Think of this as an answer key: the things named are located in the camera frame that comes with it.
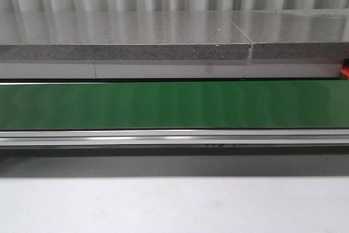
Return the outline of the red plastic tray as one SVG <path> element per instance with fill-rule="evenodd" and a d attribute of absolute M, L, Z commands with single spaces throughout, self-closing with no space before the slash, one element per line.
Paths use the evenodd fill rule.
<path fill-rule="evenodd" d="M 340 69 L 340 79 L 349 80 L 349 67 L 342 67 Z"/>

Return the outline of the aluminium conveyor side rail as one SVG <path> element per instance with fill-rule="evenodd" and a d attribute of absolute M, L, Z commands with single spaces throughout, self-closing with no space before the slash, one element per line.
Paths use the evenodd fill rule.
<path fill-rule="evenodd" d="M 347 146 L 348 129 L 127 129 L 1 132 L 3 150 Z"/>

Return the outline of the grey stone counter slab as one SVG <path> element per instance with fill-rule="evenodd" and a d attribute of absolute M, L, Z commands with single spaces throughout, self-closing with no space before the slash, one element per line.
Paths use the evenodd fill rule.
<path fill-rule="evenodd" d="M 1 13 L 2 61 L 240 61 L 249 51 L 223 12 Z"/>

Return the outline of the green conveyor belt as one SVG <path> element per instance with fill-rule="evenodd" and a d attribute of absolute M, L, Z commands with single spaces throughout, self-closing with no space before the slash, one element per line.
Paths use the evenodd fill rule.
<path fill-rule="evenodd" d="M 346 127 L 339 80 L 1 86 L 2 130 Z"/>

